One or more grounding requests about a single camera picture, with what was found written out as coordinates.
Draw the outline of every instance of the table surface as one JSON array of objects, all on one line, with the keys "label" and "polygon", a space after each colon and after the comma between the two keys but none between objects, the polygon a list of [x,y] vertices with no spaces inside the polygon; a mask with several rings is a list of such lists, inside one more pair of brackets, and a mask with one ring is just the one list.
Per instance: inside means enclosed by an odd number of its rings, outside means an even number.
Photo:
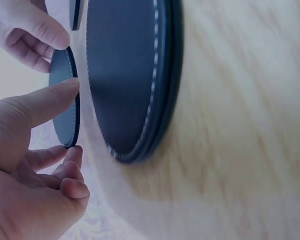
[{"label": "table surface", "polygon": [[[68,4],[47,0],[67,29]],[[184,0],[183,8],[172,123],[151,161],[127,167],[109,156],[93,110],[83,1],[71,47],[91,199],[62,240],[300,240],[300,0]],[[0,50],[7,63],[0,98],[47,85],[47,75]],[[55,144],[51,122],[33,130],[31,148]]]}]

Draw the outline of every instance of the leather coaster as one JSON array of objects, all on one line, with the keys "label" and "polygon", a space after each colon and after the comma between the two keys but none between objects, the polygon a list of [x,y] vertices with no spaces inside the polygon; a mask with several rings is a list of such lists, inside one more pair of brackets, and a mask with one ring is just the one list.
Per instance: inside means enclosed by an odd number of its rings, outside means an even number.
[{"label": "leather coaster", "polygon": [[97,120],[122,163],[151,156],[171,120],[183,60],[181,0],[90,0],[86,50]]},{"label": "leather coaster", "polygon": [[[49,86],[77,77],[77,68],[71,48],[55,50],[50,65]],[[67,149],[75,146],[77,144],[80,128],[79,93],[73,104],[52,121],[60,143]]]},{"label": "leather coaster", "polygon": [[70,27],[72,31],[78,30],[79,12],[80,12],[80,0],[70,0]]}]

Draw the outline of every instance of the stack of coasters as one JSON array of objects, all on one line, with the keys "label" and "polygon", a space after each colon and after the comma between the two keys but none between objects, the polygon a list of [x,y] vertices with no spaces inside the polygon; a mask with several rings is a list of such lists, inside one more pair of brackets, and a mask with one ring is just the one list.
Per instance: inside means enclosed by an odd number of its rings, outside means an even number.
[{"label": "stack of coasters", "polygon": [[[144,161],[164,136],[178,96],[181,0],[90,0],[86,27],[88,80],[104,141],[119,162]],[[75,77],[69,50],[54,53],[51,83]],[[64,146],[76,144],[78,105],[79,96],[53,120]]]}]

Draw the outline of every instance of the fingertip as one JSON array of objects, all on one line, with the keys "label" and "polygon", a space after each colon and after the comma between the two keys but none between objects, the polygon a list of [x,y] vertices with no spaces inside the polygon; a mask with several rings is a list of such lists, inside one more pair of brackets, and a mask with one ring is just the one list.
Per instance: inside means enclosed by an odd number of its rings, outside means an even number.
[{"label": "fingertip", "polygon": [[60,191],[70,199],[84,199],[90,196],[87,185],[73,178],[64,178],[60,184]]},{"label": "fingertip", "polygon": [[65,50],[70,45],[70,35],[63,29],[62,32],[58,35],[55,41],[51,44],[51,47],[57,50]]},{"label": "fingertip", "polygon": [[71,86],[78,90],[80,87],[79,78],[77,78],[77,77],[72,77],[72,78],[66,79],[66,80],[62,81],[61,84],[66,84],[67,86]]}]

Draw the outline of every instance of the knuckle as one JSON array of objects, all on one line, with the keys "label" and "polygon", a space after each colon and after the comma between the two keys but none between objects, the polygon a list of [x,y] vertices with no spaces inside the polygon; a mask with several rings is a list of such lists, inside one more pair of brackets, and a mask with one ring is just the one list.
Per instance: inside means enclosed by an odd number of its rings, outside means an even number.
[{"label": "knuckle", "polygon": [[48,17],[43,18],[35,25],[33,35],[48,44],[53,44],[59,38],[60,33],[54,31],[51,26],[51,20]]},{"label": "knuckle", "polygon": [[18,115],[24,120],[31,120],[29,105],[20,96],[8,97],[3,99],[2,102],[11,113]]},{"label": "knuckle", "polygon": [[37,38],[45,37],[48,33],[49,23],[47,19],[41,19],[34,27],[33,34]]}]

